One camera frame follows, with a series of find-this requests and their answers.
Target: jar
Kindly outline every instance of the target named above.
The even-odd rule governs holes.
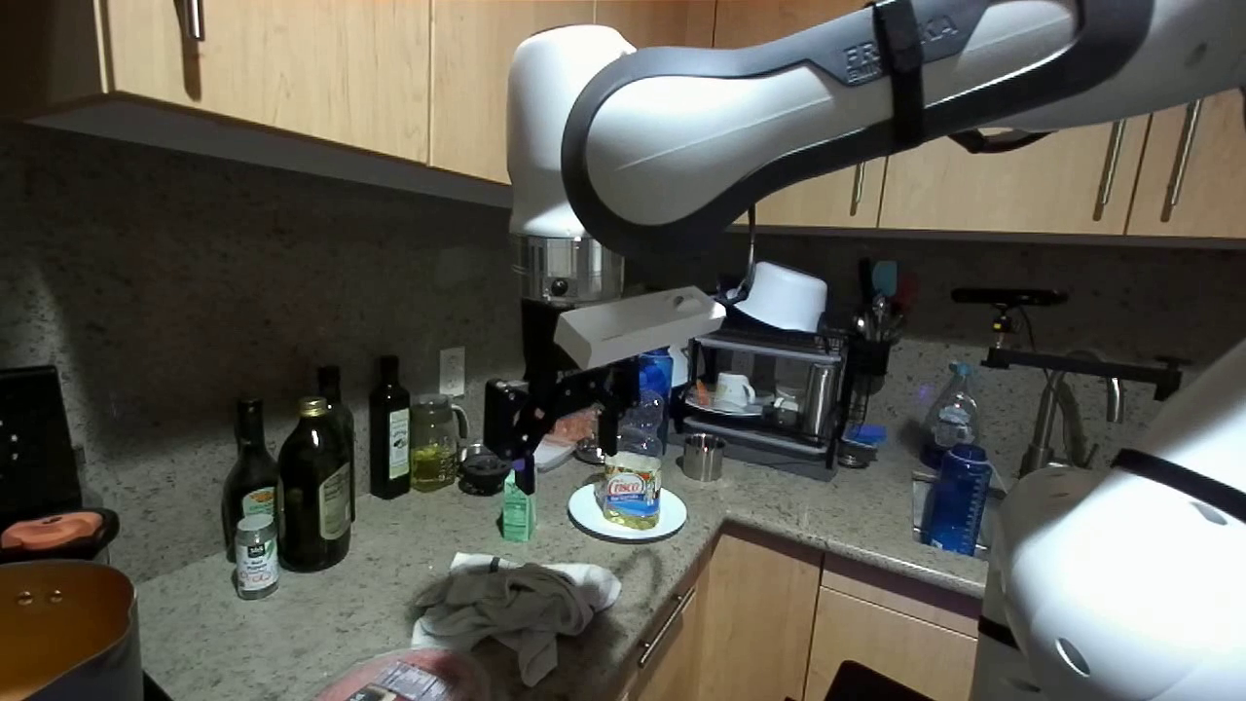
[[[235,530],[235,589],[240,598],[267,597],[278,589],[278,524],[273,514],[238,517]]]
[[[461,475],[467,417],[443,395],[412,402],[412,489],[441,489]]]

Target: upper cabinet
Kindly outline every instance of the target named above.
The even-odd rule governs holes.
[[[592,19],[636,48],[714,40],[714,0],[434,0],[434,165],[510,183],[510,55],[536,30]]]
[[[589,23],[592,0],[434,0],[430,165],[505,180],[505,78],[521,40]]]
[[[929,142],[889,157],[884,228],[1125,234],[1146,122],[971,157]]]
[[[430,151],[430,0],[0,0],[0,42],[0,108],[14,118],[73,125],[130,101]]]
[[[1246,239],[1246,101],[1237,91],[1154,118],[1129,234]]]
[[[718,0],[718,48],[749,48],[858,10],[859,0]],[[876,227],[884,161],[802,180],[756,204],[759,227]]]

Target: glass bottle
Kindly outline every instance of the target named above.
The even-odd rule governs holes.
[[[933,396],[927,414],[927,444],[923,465],[933,473],[954,444],[980,444],[976,396],[975,396],[975,366],[950,363],[950,383]]]
[[[235,561],[235,530],[249,514],[278,514],[278,465],[265,448],[265,402],[240,396],[235,410],[238,465],[221,495],[221,539]]]
[[[326,402],[308,396],[279,444],[278,554],[284,567],[331,567],[352,550],[352,466]]]
[[[412,488],[418,489],[441,489],[461,478],[465,437],[467,437],[467,422],[449,396],[419,395],[412,402]]]
[[[399,500],[412,489],[412,396],[399,383],[399,358],[378,363],[378,388],[369,396],[369,489],[378,500]]]
[[[667,452],[667,396],[670,396],[670,354],[652,351],[640,358],[640,396],[621,417],[621,452],[662,457]]]
[[[356,417],[344,402],[344,371],[338,366],[321,366],[314,371],[314,386],[321,386],[321,396],[326,402],[326,417],[338,432],[338,458],[345,465],[352,473],[352,523],[356,523]]]

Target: bottle label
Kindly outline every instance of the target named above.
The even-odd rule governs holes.
[[[238,593],[267,593],[278,584],[278,539],[273,530],[238,532],[235,545]]]
[[[321,484],[321,539],[323,541],[338,541],[352,530],[352,466],[334,466],[334,475],[326,475]]]
[[[273,504],[278,504],[278,488],[255,488],[240,495],[240,517],[278,514]]]
[[[389,414],[389,478],[404,478],[412,473],[412,414]]]

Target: electrical outlet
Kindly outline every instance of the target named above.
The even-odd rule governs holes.
[[[436,395],[443,396],[465,396],[465,375],[467,375],[467,351],[465,348],[443,348],[436,354]]]

